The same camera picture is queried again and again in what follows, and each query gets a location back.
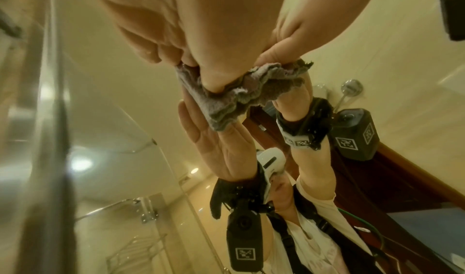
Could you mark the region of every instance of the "camera lens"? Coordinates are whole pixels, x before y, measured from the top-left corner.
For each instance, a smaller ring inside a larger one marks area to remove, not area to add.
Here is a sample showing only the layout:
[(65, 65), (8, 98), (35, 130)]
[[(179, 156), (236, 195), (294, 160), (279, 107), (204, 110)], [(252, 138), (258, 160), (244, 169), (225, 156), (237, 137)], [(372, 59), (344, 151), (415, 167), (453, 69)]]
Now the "camera lens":
[(239, 228), (242, 229), (242, 230), (247, 230), (249, 229), (250, 227), (252, 227), (252, 220), (247, 217), (247, 216), (241, 216), (238, 220), (237, 220), (237, 224), (239, 225)]

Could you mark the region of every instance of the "neck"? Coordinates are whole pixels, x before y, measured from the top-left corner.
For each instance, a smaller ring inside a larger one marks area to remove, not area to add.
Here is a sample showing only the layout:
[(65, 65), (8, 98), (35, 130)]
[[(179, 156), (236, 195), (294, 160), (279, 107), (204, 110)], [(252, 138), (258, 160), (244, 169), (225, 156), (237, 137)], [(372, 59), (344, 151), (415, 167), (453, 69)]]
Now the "neck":
[(283, 217), (284, 220), (300, 226), (299, 216), (297, 214), (297, 208), (295, 207), (294, 200), (286, 209), (276, 211), (276, 213)]

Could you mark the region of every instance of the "bright light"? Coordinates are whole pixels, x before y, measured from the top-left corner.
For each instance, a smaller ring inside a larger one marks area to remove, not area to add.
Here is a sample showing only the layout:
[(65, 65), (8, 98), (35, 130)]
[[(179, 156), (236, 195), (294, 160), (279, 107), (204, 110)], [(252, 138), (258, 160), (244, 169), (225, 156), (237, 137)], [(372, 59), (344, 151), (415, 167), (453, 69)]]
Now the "bright light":
[(83, 172), (92, 168), (93, 162), (88, 157), (74, 156), (71, 159), (71, 169), (74, 172)]

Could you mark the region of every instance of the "gray cloth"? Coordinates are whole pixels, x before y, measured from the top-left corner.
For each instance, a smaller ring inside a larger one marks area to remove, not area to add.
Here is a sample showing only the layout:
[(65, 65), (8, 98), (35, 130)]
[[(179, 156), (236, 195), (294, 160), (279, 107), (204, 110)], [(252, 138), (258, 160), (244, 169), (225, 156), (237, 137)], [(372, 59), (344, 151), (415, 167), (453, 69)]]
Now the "gray cloth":
[(199, 67), (180, 64), (176, 67), (178, 78), (192, 95), (215, 131), (226, 126), (245, 114), (251, 106), (264, 106), (268, 101), (276, 100), (282, 93), (294, 87), (300, 87), (304, 79), (299, 75), (310, 69), (313, 63), (299, 60), (293, 64), (266, 64), (254, 67), (241, 77), (241, 83), (227, 87), (221, 94), (213, 94), (202, 86)]

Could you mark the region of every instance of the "backpack strap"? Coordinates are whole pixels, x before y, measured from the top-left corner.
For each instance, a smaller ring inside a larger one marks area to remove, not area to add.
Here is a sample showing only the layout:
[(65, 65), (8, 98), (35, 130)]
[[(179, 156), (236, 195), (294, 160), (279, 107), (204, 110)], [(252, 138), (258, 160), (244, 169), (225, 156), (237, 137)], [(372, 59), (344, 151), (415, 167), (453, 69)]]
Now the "backpack strap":
[(286, 221), (278, 214), (268, 214), (268, 219), (271, 221), (273, 229), (281, 236), (284, 249), (286, 250), (287, 258), (291, 264), (293, 274), (312, 274), (312, 272), (305, 267), (299, 259), (295, 250), (295, 242), (292, 236), (287, 232)]
[(315, 205), (300, 194), (296, 185), (294, 185), (294, 202), (297, 210), (305, 218), (315, 221), (318, 229), (326, 233), (339, 246), (350, 273), (382, 274), (376, 266), (375, 258), (321, 217)]

